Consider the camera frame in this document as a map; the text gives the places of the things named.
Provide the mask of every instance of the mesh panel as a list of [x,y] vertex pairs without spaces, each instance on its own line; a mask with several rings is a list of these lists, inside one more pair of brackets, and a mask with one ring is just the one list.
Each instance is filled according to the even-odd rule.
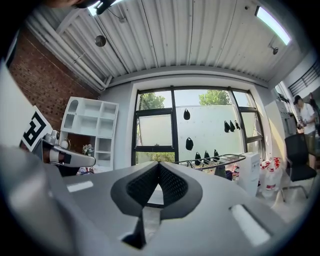
[[187,182],[163,166],[160,166],[159,184],[165,207],[181,199],[188,191]]
[[126,192],[141,206],[145,206],[158,185],[158,166],[133,179],[126,186]]

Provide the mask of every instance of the corrugated metal ceiling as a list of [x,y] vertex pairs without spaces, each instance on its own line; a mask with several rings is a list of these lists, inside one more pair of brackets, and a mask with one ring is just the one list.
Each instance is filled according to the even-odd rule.
[[[39,12],[102,81],[152,68],[197,65],[268,82],[279,69],[285,75],[303,56],[294,40],[285,46],[255,17],[257,5],[254,0],[123,0],[94,17],[87,9],[41,6]],[[102,48],[95,45],[98,35],[107,38]],[[279,48],[277,55],[270,43]]]

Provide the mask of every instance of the brick wall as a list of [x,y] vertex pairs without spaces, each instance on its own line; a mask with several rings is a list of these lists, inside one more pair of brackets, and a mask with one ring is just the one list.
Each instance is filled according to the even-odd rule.
[[[69,98],[97,99],[99,94],[76,77],[27,29],[21,29],[9,70],[32,105],[55,130],[60,130]],[[73,136],[71,149],[89,144],[86,136]]]

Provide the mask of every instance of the shelving unit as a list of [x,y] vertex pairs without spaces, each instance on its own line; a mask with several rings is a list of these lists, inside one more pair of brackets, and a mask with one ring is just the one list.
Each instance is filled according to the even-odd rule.
[[60,140],[68,137],[68,133],[95,137],[96,165],[104,171],[112,171],[117,117],[117,103],[70,97],[61,124],[63,136]]

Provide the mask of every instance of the white box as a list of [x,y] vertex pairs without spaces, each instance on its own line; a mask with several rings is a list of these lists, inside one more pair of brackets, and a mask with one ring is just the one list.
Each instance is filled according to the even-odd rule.
[[244,153],[245,159],[239,162],[238,185],[250,196],[255,197],[258,189],[260,173],[260,155],[258,153]]

